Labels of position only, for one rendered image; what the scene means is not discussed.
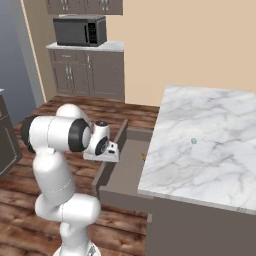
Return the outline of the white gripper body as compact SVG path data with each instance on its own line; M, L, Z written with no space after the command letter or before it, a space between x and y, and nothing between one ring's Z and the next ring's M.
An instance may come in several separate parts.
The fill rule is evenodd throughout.
M91 161L118 162L119 152L113 151L113 150L107 150L103 154L100 154L98 156L89 154L88 152L84 152L83 158Z

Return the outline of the open grey drawer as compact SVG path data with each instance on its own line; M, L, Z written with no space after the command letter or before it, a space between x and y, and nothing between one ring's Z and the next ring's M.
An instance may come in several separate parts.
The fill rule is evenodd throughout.
M104 205L139 211L150 212L153 202L151 196L137 192L147 154L152 130L128 127L125 120L119 129L114 142L118 145L119 162L103 162L92 182L92 192Z

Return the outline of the grey base cupboard run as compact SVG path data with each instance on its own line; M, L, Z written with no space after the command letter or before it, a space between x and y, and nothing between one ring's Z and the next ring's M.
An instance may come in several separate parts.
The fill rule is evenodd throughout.
M60 94L125 100L124 42L98 47L47 45Z

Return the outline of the dark grey side cupboard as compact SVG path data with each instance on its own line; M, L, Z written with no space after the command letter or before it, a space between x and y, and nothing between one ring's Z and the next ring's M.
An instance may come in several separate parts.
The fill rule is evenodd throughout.
M21 149L0 89L0 177L22 158Z

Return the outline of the grey kitchen island cabinet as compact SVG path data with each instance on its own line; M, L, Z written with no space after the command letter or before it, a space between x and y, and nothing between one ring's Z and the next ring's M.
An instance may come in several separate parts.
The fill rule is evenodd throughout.
M146 256L256 256L256 216L154 199Z

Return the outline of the dark grey microwave oven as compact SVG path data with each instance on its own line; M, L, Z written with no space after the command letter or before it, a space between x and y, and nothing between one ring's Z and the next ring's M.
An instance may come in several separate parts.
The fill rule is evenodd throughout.
M107 41L103 15L66 15L53 19L56 41L61 46L96 47Z

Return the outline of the grey wall cupboard run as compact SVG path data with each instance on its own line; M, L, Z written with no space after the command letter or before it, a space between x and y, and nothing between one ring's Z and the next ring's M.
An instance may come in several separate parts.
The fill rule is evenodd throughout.
M123 0L45 0L49 14L122 15Z

